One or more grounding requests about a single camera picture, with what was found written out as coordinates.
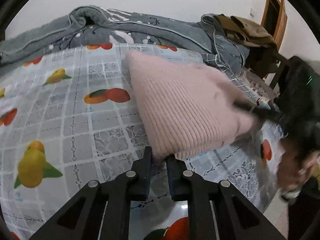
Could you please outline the person's right hand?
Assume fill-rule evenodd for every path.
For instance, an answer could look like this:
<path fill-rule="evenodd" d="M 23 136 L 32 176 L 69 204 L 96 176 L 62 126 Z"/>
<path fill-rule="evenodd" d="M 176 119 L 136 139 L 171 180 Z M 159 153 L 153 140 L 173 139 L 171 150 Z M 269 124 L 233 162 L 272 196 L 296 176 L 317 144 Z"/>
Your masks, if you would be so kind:
<path fill-rule="evenodd" d="M 291 191 L 303 186 L 318 167 L 319 151 L 313 151 L 306 159 L 299 163 L 296 159 L 298 150 L 290 139 L 281 139 L 282 148 L 285 150 L 278 166 L 278 186 L 283 191 Z"/>

